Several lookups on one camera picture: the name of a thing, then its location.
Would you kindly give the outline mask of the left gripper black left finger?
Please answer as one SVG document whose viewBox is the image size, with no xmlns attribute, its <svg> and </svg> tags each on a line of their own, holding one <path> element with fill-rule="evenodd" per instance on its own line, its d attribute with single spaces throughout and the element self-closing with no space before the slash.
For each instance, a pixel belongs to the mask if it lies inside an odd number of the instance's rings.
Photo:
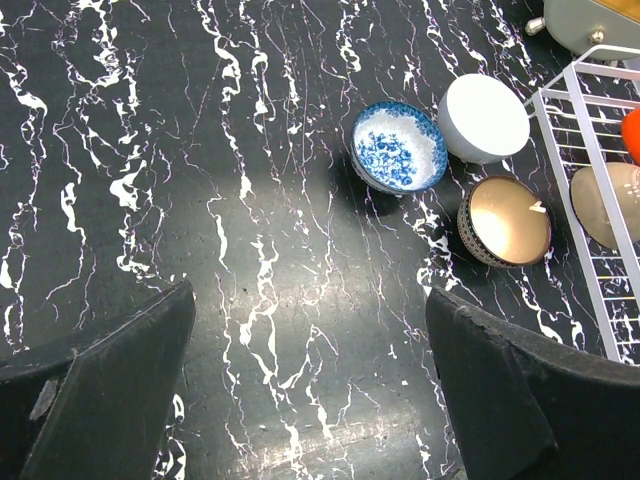
<svg viewBox="0 0 640 480">
<path fill-rule="evenodd" d="M 2 358 L 2 478 L 151 478 L 194 321 L 183 281 Z"/>
</svg>

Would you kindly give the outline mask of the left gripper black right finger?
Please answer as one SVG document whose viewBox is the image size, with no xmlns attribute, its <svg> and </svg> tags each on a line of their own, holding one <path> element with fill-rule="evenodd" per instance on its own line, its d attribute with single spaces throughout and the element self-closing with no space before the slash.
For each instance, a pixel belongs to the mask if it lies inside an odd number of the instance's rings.
<svg viewBox="0 0 640 480">
<path fill-rule="evenodd" d="M 426 302 L 426 326 L 468 478 L 638 478 L 638 368 L 441 288 Z"/>
</svg>

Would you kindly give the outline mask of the red bowl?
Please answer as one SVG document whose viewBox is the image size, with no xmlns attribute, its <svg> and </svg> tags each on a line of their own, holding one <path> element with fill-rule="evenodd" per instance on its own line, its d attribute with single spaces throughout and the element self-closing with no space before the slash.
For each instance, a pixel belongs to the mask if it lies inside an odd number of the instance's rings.
<svg viewBox="0 0 640 480">
<path fill-rule="evenodd" d="M 629 112 L 621 121 L 621 138 L 636 165 L 640 165 L 640 109 Z"/>
</svg>

